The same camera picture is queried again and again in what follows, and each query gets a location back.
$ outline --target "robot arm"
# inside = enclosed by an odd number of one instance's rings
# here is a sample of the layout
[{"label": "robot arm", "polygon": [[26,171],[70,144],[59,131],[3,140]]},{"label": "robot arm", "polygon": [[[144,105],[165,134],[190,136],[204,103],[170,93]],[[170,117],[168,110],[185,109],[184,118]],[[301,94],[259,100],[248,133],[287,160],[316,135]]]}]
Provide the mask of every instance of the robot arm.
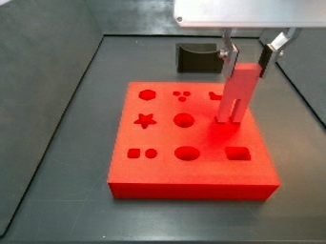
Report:
[{"label": "robot arm", "polygon": [[[242,121],[259,78],[265,77],[271,64],[284,55],[301,29],[326,27],[325,9],[325,0],[176,0],[176,20],[182,27],[222,30],[225,47],[220,53],[228,83],[217,116],[220,123],[229,121],[230,114],[233,123]],[[236,66],[234,28],[288,28],[288,31],[265,45],[257,64]]]}]

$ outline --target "red rectangular prism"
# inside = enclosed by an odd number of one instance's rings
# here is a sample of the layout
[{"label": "red rectangular prism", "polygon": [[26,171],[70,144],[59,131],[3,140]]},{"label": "red rectangular prism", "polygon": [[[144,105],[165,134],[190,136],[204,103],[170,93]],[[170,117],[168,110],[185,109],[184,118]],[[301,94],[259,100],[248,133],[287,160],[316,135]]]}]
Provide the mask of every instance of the red rectangular prism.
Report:
[{"label": "red rectangular prism", "polygon": [[218,124],[224,84],[130,83],[109,173],[117,198],[267,200],[281,185],[259,126]]}]

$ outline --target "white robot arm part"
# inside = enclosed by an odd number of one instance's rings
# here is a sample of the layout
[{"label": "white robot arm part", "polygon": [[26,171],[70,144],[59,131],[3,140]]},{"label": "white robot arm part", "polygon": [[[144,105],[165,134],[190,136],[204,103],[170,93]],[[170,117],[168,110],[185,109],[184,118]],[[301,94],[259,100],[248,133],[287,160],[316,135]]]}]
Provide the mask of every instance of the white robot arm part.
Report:
[{"label": "white robot arm part", "polygon": [[272,62],[284,55],[303,28],[326,27],[325,0],[176,0],[176,20],[184,28],[222,29],[224,75],[230,78],[238,55],[232,42],[233,28],[289,28],[265,46],[261,77]]}]

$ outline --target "shape-shaped hole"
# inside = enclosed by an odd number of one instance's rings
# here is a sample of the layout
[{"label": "shape-shaped hole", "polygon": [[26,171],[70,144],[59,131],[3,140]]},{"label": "shape-shaped hole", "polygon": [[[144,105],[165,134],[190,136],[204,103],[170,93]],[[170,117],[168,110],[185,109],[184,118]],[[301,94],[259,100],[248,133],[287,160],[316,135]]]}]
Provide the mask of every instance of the shape-shaped hole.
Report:
[{"label": "shape-shaped hole", "polygon": [[146,157],[148,158],[156,158],[157,156],[158,156],[158,151],[156,149],[148,149]]},{"label": "shape-shaped hole", "polygon": [[129,158],[140,158],[141,157],[141,149],[130,149],[128,151]]},{"label": "shape-shaped hole", "polygon": [[222,95],[217,95],[213,91],[209,93],[210,100],[222,100]]},{"label": "shape-shaped hole", "polygon": [[144,90],[140,92],[140,98],[146,100],[146,101],[150,101],[156,97],[157,97],[157,92],[153,90]]},{"label": "shape-shaped hole", "polygon": [[252,160],[250,150],[245,147],[226,147],[229,160]]},{"label": "shape-shaped hole", "polygon": [[134,124],[142,125],[142,128],[146,129],[149,127],[149,125],[157,124],[157,121],[153,119],[153,117],[154,117],[153,113],[149,115],[140,113],[138,120],[134,121]]},{"label": "shape-shaped hole", "polygon": [[190,95],[192,95],[190,91],[185,91],[185,92],[184,92],[184,95],[185,95],[185,96],[190,96]]},{"label": "shape-shaped hole", "polygon": [[186,97],[182,96],[178,100],[180,100],[181,102],[185,102],[185,101],[186,101]]},{"label": "shape-shaped hole", "polygon": [[180,127],[189,128],[194,125],[196,118],[192,116],[192,114],[184,112],[176,116],[174,122]]},{"label": "shape-shaped hole", "polygon": [[178,159],[184,161],[193,161],[200,158],[201,151],[194,147],[189,147],[189,146],[180,147],[176,150],[176,156]]}]

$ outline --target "gray floor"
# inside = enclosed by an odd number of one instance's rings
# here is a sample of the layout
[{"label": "gray floor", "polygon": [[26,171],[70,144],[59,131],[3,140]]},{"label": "gray floor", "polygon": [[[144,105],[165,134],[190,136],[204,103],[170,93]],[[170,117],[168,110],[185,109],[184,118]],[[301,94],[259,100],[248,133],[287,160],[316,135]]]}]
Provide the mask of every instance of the gray floor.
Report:
[{"label": "gray floor", "polygon": [[[261,42],[271,42],[280,33],[281,30],[267,30]],[[325,38],[326,29],[303,30],[279,63],[326,128]]]},{"label": "gray floor", "polygon": [[[3,240],[326,240],[326,133],[273,68],[252,103],[284,186],[267,202],[116,200],[106,185],[129,81],[224,81],[178,74],[176,44],[218,39],[108,37]],[[236,39],[241,62],[259,40]]]}]

